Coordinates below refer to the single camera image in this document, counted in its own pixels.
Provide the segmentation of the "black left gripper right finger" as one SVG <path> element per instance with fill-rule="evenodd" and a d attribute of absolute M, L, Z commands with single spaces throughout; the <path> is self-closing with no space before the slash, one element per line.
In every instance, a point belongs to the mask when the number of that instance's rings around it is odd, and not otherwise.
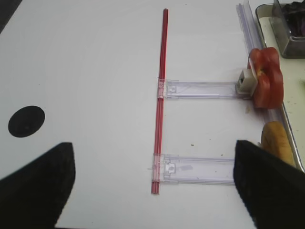
<path fill-rule="evenodd" d="M 258 229 L 305 227 L 305 174 L 247 140 L 235 146 L 235 187 Z"/>

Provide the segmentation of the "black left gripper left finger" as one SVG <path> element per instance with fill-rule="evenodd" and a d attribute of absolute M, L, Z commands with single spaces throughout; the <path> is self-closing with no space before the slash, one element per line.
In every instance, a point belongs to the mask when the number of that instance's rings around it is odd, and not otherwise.
<path fill-rule="evenodd" d="M 0 181 L 2 229 L 53 229 L 76 177 L 72 143 L 56 145 Z"/>

